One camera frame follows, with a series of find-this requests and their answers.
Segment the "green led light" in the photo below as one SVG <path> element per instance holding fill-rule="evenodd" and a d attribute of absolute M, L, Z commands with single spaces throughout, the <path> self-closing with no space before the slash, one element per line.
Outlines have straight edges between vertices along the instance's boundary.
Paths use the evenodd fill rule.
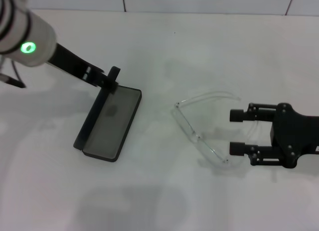
<path fill-rule="evenodd" d="M 36 49 L 36 45 L 33 42 L 26 42 L 22 44 L 21 51 L 23 53 L 32 53 Z"/>

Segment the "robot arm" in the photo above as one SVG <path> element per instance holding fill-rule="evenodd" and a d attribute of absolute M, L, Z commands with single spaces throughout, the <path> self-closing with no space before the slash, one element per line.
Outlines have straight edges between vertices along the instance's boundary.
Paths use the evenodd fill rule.
<path fill-rule="evenodd" d="M 58 44 L 53 28 L 26 8 L 26 0 L 0 0 L 0 55 L 30 67 L 48 63 L 111 92 L 118 85 L 103 70 Z M 23 88 L 7 75 L 0 74 L 0 80 Z"/>

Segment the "white tabletop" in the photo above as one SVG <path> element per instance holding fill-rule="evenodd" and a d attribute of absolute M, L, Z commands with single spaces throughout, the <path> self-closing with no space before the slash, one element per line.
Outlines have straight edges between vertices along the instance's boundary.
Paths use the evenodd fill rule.
<path fill-rule="evenodd" d="M 170 114 L 213 88 L 319 115 L 319 17 L 36 13 L 78 56 L 120 67 L 119 83 L 143 98 L 108 163 L 73 148 L 99 89 L 49 65 L 17 65 L 28 88 L 0 84 L 1 231 L 319 229 L 319 156 L 293 170 L 247 158 L 219 172 Z"/>

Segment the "tile grout line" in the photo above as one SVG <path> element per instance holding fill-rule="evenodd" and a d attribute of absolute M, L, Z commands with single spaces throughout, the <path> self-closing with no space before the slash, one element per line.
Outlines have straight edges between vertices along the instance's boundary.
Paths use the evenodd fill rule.
<path fill-rule="evenodd" d="M 124 12 L 126 12 L 125 0 L 122 0 L 122 1 L 123 1 Z"/>
<path fill-rule="evenodd" d="M 287 8 L 287 11 L 286 11 L 286 14 L 285 15 L 287 15 L 288 14 L 288 12 L 289 12 L 289 8 L 290 8 L 290 5 L 291 5 L 291 3 L 293 2 L 293 0 L 290 0 L 290 3 L 289 3 L 289 5 L 288 5 L 288 8 Z"/>

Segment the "white table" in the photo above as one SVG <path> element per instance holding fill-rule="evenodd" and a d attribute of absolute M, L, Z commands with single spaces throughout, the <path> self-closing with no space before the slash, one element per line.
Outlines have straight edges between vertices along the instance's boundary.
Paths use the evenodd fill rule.
<path fill-rule="evenodd" d="M 1 231 L 319 229 L 319 156 L 218 172 L 169 113 L 214 88 L 319 115 L 318 17 L 36 13 L 78 56 L 120 67 L 120 84 L 143 98 L 118 161 L 89 158 L 73 142 L 99 89 L 18 65 L 28 88 L 0 84 Z"/>

